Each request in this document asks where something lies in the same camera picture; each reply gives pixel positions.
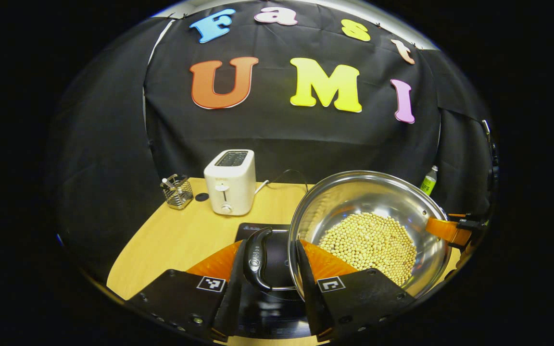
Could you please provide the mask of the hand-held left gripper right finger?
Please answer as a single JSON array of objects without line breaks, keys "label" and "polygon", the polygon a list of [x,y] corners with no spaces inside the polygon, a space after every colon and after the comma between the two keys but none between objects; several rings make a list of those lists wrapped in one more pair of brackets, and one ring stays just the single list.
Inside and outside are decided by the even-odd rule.
[{"label": "hand-held left gripper right finger", "polygon": [[295,243],[311,335],[319,342],[345,340],[387,324],[416,298],[378,269],[315,280],[302,242]]}]

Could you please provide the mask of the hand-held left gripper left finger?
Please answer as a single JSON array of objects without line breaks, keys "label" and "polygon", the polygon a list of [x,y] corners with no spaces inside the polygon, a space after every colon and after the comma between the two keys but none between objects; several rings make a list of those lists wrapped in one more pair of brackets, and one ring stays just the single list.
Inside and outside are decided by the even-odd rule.
[{"label": "hand-held left gripper left finger", "polygon": [[126,307],[203,343],[227,342],[237,330],[246,243],[236,243],[229,280],[168,269],[126,300]]}]

